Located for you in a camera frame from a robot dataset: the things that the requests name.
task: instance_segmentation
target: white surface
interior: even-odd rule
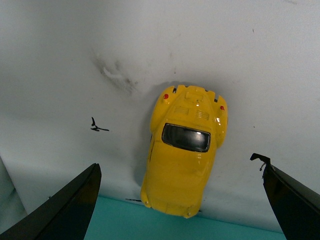
[[[1,0],[0,154],[27,212],[92,163],[101,195],[138,199],[153,106],[182,83],[229,109],[202,215],[279,230],[249,158],[320,193],[319,39],[315,0]]]
[[[19,222],[27,212],[0,158],[0,234]]]

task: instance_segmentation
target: car fender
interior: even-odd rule
[[[228,106],[226,100],[219,96],[217,102],[214,102],[214,108],[216,112],[214,118],[216,147],[219,148],[224,143],[228,128]]]
[[[153,109],[151,121],[150,121],[150,131],[154,133],[159,125],[160,121],[165,117],[169,107],[175,101],[177,96],[179,95],[179,87],[175,88],[175,86],[170,86],[166,88],[159,96],[158,100]]]

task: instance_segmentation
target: car engine vent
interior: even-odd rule
[[[205,119],[205,120],[209,120],[209,113],[205,112],[205,111],[199,111],[197,110],[195,112],[195,116],[197,118],[200,118],[200,119]]]
[[[182,107],[182,106],[178,106],[174,108],[174,113],[175,114],[185,114],[188,115],[189,114],[189,108],[187,107]]]

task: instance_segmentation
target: car rear window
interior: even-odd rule
[[[210,133],[167,123],[162,141],[176,148],[203,153],[209,149]]]

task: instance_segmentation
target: toy car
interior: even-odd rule
[[[158,98],[140,192],[146,207],[185,218],[198,213],[216,149],[227,133],[227,103],[215,95],[179,85]]]

